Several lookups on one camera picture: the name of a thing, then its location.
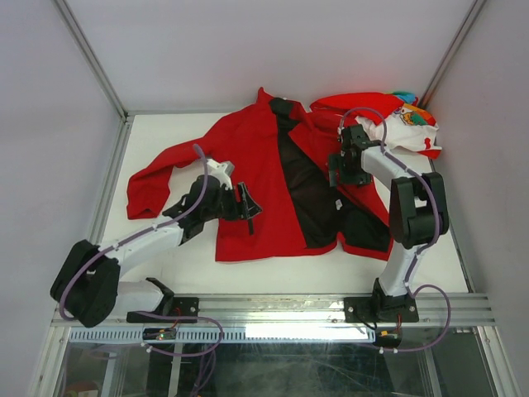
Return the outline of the red zip jacket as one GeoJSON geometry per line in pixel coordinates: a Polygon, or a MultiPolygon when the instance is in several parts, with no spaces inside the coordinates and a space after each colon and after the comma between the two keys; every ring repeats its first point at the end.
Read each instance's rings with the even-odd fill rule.
{"type": "Polygon", "coordinates": [[[130,177],[127,216],[157,217],[174,168],[204,154],[231,162],[232,180],[244,183],[262,209],[252,224],[219,222],[218,261],[321,255],[336,246],[387,260],[393,240],[374,184],[329,184],[327,160],[340,150],[339,120],[334,110],[305,109],[260,90],[255,103],[222,117],[203,137],[163,150],[130,177]]]}

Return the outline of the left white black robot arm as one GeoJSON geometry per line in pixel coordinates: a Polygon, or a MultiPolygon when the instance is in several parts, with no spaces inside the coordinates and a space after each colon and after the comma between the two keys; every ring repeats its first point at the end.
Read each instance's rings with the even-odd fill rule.
{"type": "Polygon", "coordinates": [[[109,315],[124,316],[133,323],[148,318],[167,320],[181,311],[169,287],[153,276],[137,282],[124,281],[122,276],[188,242],[203,231],[206,222],[252,223],[261,211],[245,184],[232,187],[216,177],[198,177],[189,192],[151,226],[107,246],[88,240],[72,246],[50,288],[60,317],[86,328],[97,326],[109,315]]]}

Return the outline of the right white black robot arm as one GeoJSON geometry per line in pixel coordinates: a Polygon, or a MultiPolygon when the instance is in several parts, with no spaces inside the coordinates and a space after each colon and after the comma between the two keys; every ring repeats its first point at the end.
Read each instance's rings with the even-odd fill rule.
{"type": "Polygon", "coordinates": [[[415,323],[418,320],[412,280],[426,251],[450,226],[443,178],[419,174],[396,157],[383,142],[369,139],[360,125],[339,127],[339,153],[328,158],[333,187],[367,185],[377,179],[390,192],[390,256],[368,298],[344,300],[349,323],[415,323]]]}

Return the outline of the red white printed garment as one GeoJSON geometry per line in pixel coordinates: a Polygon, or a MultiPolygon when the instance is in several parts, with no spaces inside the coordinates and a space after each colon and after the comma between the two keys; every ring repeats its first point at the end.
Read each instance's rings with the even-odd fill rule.
{"type": "Polygon", "coordinates": [[[370,140],[434,160],[442,151],[436,145],[439,127],[435,118],[417,104],[418,97],[407,92],[343,93],[319,98],[310,109],[313,122],[322,130],[335,132],[346,116],[344,125],[361,125],[370,140]]]}

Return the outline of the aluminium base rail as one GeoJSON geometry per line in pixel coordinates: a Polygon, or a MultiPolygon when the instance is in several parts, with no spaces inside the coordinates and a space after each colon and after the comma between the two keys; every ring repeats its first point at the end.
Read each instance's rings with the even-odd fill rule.
{"type": "MultiPolygon", "coordinates": [[[[163,298],[173,296],[198,297],[198,319],[208,317],[223,324],[347,323],[344,298],[369,297],[365,294],[167,294],[163,298]]],[[[450,294],[444,299],[441,294],[433,292],[419,294],[415,301],[419,322],[397,323],[406,327],[441,327],[449,323],[456,328],[491,326],[496,323],[488,298],[484,294],[450,294]]],[[[103,324],[127,323],[128,312],[153,309],[148,308],[145,297],[131,298],[122,295],[117,298],[115,304],[84,300],[68,316],[69,320],[86,328],[94,328],[103,324]]]]}

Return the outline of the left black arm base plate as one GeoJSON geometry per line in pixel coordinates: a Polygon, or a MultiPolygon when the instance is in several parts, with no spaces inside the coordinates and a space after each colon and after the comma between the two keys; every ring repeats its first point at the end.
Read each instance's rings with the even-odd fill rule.
{"type": "Polygon", "coordinates": [[[128,323],[196,323],[198,321],[199,298],[173,296],[163,298],[153,310],[136,310],[128,312],[128,323]]]}

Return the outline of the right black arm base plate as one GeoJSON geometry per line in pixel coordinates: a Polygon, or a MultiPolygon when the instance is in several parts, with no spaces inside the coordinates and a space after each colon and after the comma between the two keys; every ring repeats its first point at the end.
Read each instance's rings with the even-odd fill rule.
{"type": "Polygon", "coordinates": [[[345,297],[347,323],[418,323],[417,304],[409,295],[397,297],[345,297]]]}

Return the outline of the right aluminium corner post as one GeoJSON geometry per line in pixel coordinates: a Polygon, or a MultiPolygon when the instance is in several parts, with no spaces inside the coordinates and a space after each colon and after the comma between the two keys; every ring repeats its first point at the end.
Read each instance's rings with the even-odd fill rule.
{"type": "Polygon", "coordinates": [[[441,57],[441,61],[436,67],[436,70],[429,80],[429,83],[419,100],[419,107],[427,109],[435,97],[441,83],[448,74],[448,71],[454,63],[458,53],[465,43],[468,35],[472,31],[475,23],[478,21],[483,10],[486,8],[488,0],[474,0],[471,2],[465,16],[459,24],[450,44],[446,48],[445,53],[441,57]]]}

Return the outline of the aluminium corner post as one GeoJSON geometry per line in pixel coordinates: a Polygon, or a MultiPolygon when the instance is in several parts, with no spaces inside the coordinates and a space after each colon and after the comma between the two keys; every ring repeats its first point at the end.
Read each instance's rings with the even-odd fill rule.
{"type": "Polygon", "coordinates": [[[75,45],[78,47],[81,55],[92,71],[98,85],[102,89],[109,103],[112,105],[113,110],[122,121],[125,121],[128,112],[108,78],[107,73],[102,67],[100,60],[96,56],[95,51],[84,33],[78,18],[74,15],[71,6],[65,0],[52,0],[51,2],[59,13],[61,20],[66,25],[69,34],[72,36],[75,45]]]}
{"type": "Polygon", "coordinates": [[[486,8],[488,0],[474,0],[471,2],[465,16],[459,24],[450,44],[446,48],[445,53],[441,57],[441,61],[436,67],[436,70],[429,80],[429,83],[419,100],[419,107],[427,109],[435,97],[441,83],[448,74],[448,71],[454,63],[458,53],[465,43],[468,35],[472,31],[475,23],[478,21],[483,10],[486,8]]]}

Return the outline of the left aluminium corner post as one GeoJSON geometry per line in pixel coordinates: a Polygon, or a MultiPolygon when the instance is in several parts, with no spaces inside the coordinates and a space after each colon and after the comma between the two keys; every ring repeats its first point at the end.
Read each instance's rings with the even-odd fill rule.
{"type": "Polygon", "coordinates": [[[78,47],[81,55],[92,71],[98,85],[102,89],[109,103],[112,105],[113,110],[122,121],[125,121],[128,112],[108,78],[107,73],[102,67],[100,60],[96,56],[95,51],[84,33],[78,18],[74,15],[71,6],[65,0],[52,0],[51,2],[59,13],[61,20],[66,25],[69,34],[72,36],[75,45],[78,47]]]}

